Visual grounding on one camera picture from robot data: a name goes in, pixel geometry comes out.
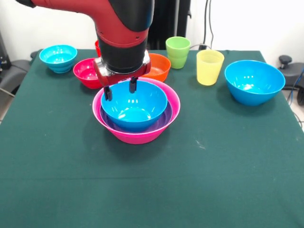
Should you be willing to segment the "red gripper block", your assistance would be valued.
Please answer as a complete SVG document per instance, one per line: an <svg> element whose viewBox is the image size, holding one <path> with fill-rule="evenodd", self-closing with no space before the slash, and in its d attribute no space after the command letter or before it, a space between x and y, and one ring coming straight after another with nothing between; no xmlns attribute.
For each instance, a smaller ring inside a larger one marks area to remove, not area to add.
<svg viewBox="0 0 304 228"><path fill-rule="evenodd" d="M104 89L104 98L106 101L112 101L112 90L109 86L130 78L129 92L134 93L137 89L137 80L139 77L148 74L151 69L151 59L148 51L144 52L142 65L139 69L130 73L121 74L111 71L104 63L101 57L93 60L93 66L98 80Z"/></svg>

